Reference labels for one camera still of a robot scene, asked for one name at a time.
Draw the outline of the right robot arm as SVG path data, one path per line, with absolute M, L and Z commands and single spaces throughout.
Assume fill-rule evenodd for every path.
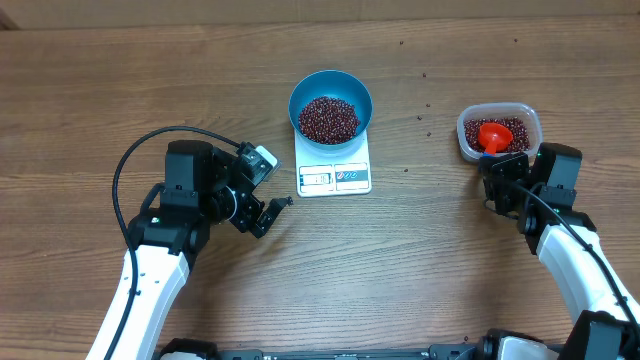
M 597 229 L 574 210 L 579 150 L 543 143 L 535 156 L 483 154 L 478 162 L 494 213 L 516 220 L 531 253 L 551 273 L 573 322 L 564 345 L 491 330 L 478 359 L 636 359 L 639 304 L 606 259 Z

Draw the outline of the orange measuring scoop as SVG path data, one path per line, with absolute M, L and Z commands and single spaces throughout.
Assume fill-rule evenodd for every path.
M 504 151 L 512 141 L 512 132 L 501 124 L 485 123 L 479 128 L 478 142 L 488 155 L 495 156 Z

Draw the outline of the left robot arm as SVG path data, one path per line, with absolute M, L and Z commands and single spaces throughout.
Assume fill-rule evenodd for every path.
M 91 359 L 149 359 L 211 228 L 228 222 L 263 237 L 289 197 L 269 203 L 255 188 L 278 159 L 263 146 L 242 143 L 233 154 L 198 140 L 169 143 L 165 179 L 155 185 L 126 228 L 129 241 L 114 298 L 88 353 Z

